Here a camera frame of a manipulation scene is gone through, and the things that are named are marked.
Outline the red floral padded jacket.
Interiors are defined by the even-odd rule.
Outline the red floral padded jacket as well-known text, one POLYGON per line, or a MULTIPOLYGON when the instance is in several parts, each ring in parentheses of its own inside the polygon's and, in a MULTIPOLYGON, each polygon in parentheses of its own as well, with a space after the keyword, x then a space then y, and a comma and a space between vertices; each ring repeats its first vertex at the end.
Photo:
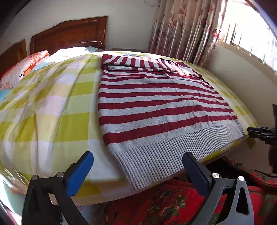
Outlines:
MULTIPOLYGON (((254 224, 276 224, 276 179, 222 157, 207 165, 225 178, 242 175, 253 204, 254 224)), ((108 202, 107 224, 190 224, 204 203, 204 197, 190 182, 169 179, 146 191, 108 202)))

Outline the yellow green checked bedsheet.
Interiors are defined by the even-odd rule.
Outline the yellow green checked bedsheet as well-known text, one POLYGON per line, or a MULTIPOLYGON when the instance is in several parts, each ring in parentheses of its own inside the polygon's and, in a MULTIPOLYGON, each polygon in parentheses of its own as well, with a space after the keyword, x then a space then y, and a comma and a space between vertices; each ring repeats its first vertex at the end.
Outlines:
POLYGON ((65 171, 84 152, 94 164, 79 192, 78 205, 91 205, 127 197, 151 188, 134 190, 102 138, 98 95, 103 54, 153 57, 183 62, 201 74, 230 105, 245 131, 238 139, 209 154, 210 162, 247 139, 247 128, 257 122, 243 102, 216 76, 191 63, 150 53, 99 52, 45 66, 23 78, 1 102, 1 178, 15 192, 25 194, 33 175, 52 177, 65 171))

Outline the red white striped sweater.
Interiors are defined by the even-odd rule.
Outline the red white striped sweater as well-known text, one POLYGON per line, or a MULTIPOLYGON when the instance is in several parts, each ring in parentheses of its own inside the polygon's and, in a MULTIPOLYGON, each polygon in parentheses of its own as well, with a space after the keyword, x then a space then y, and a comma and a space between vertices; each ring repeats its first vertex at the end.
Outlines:
POLYGON ((237 115, 183 62, 103 54, 98 95, 102 138, 134 190, 245 137, 237 115))

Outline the window with bars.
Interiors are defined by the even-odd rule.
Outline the window with bars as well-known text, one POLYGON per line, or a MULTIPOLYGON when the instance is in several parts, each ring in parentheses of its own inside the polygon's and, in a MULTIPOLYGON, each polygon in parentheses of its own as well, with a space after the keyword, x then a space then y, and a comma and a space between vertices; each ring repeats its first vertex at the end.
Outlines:
POLYGON ((226 4, 221 41, 276 73, 276 38, 261 15, 246 1, 226 4))

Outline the floral pink pillow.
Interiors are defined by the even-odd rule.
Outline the floral pink pillow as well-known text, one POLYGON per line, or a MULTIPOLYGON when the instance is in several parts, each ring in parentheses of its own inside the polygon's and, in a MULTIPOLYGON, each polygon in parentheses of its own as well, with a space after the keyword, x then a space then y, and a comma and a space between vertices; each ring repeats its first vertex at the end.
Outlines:
POLYGON ((50 56, 47 50, 27 56, 13 67, 8 69, 1 77, 1 90, 13 89, 27 76, 31 70, 50 56))

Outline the white pillow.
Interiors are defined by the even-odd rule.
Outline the white pillow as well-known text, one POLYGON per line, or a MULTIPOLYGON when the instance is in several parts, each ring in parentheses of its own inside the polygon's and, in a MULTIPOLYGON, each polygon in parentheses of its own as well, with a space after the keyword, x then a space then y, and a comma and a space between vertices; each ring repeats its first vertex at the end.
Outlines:
POLYGON ((70 58, 74 58, 77 56, 85 55, 88 53, 93 53, 93 52, 99 52, 100 49, 88 46, 88 47, 72 47, 72 48, 67 48, 67 49, 59 49, 57 52, 54 54, 50 55, 47 57, 43 62, 39 63, 36 65, 32 71, 38 70, 42 67, 51 65, 53 63, 58 63, 70 58))

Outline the pink floral curtain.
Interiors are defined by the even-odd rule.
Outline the pink floral curtain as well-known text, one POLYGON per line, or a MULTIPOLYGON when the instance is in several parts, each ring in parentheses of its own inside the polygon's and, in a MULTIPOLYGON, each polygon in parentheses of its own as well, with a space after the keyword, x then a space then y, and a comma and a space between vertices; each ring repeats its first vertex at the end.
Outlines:
POLYGON ((205 67, 218 43, 225 0, 159 1, 148 52, 205 67))

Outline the brown wooden headboard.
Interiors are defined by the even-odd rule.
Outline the brown wooden headboard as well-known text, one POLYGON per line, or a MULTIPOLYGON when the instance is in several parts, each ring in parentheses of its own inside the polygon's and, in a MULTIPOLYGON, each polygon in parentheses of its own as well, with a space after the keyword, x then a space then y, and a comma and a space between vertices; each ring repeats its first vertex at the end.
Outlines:
POLYGON ((59 49, 92 46, 105 49, 108 17, 92 17, 61 22, 32 36, 30 54, 47 50, 53 54, 59 49))
POLYGON ((26 41, 23 39, 22 41, 13 44, 0 56, 1 75, 26 57, 26 41))

